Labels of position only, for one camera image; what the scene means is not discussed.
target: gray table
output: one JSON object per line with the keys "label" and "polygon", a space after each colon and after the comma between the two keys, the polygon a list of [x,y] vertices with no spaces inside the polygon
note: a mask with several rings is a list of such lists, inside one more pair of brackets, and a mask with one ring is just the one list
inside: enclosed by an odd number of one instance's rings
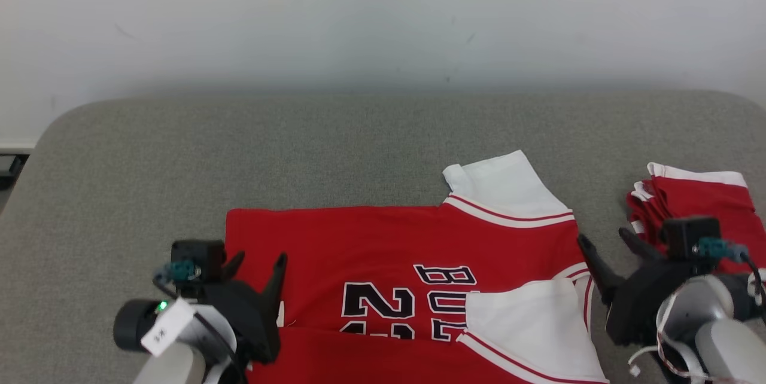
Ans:
{"label": "gray table", "polygon": [[[228,209],[435,205],[451,163],[523,149],[617,269],[616,229],[646,163],[737,170],[766,209],[766,116],[715,92],[460,97],[118,100],[47,130],[0,215],[0,382],[131,382],[144,357],[115,348],[114,314],[157,297],[174,239],[221,239]],[[594,311],[617,384],[638,381]]]}

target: black cylinder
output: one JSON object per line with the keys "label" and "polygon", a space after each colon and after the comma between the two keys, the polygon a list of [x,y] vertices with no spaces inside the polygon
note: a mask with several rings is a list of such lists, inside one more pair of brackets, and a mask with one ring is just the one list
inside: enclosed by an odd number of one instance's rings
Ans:
{"label": "black cylinder", "polygon": [[145,352],[141,338],[154,326],[160,300],[133,299],[125,302],[114,318],[112,335],[118,348]]}

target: black cable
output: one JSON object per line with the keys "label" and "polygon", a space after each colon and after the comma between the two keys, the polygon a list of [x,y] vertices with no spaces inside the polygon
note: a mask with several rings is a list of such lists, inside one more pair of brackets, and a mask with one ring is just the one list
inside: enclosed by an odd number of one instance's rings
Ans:
{"label": "black cable", "polygon": [[240,384],[247,384],[247,377],[244,376],[244,368],[240,368],[237,364],[237,355],[233,351],[232,347],[229,346],[228,342],[224,339],[224,337],[221,336],[221,333],[218,332],[218,330],[213,327],[210,322],[207,321],[202,315],[200,315],[199,312],[194,313],[194,318],[197,319],[200,323],[202,323],[203,326],[205,326],[205,329],[208,329],[208,332],[213,334],[213,337],[215,337],[221,345],[224,346],[226,349],[226,353],[229,356],[229,359],[232,360],[232,365],[235,367],[235,370],[237,370],[237,373],[240,376]]}
{"label": "black cable", "polygon": [[167,288],[167,286],[164,286],[161,282],[159,282],[159,279],[151,278],[151,283],[154,284],[154,286],[158,288],[159,291],[161,291],[162,293],[165,293],[165,296],[170,297],[170,299],[173,299],[173,300],[178,299],[178,294],[170,291],[170,289]]}
{"label": "black cable", "polygon": [[747,261],[747,265],[749,265],[750,269],[753,270],[753,276],[755,276],[756,284],[755,294],[761,296],[761,319],[764,322],[764,326],[766,326],[766,293],[764,293],[764,281],[761,280],[761,272],[758,272],[758,266],[753,263],[749,255],[741,253],[740,256],[742,259]]}

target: white wall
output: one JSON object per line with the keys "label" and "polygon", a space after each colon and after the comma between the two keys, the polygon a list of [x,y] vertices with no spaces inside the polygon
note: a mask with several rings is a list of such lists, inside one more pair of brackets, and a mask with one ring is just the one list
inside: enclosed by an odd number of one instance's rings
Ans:
{"label": "white wall", "polygon": [[135,93],[644,87],[766,102],[766,0],[0,0],[0,148]]}

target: baseboard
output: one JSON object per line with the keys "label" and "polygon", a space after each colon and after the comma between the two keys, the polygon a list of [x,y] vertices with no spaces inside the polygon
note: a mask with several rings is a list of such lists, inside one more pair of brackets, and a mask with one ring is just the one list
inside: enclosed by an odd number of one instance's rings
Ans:
{"label": "baseboard", "polygon": [[35,142],[0,142],[0,154],[30,154],[35,145]]}

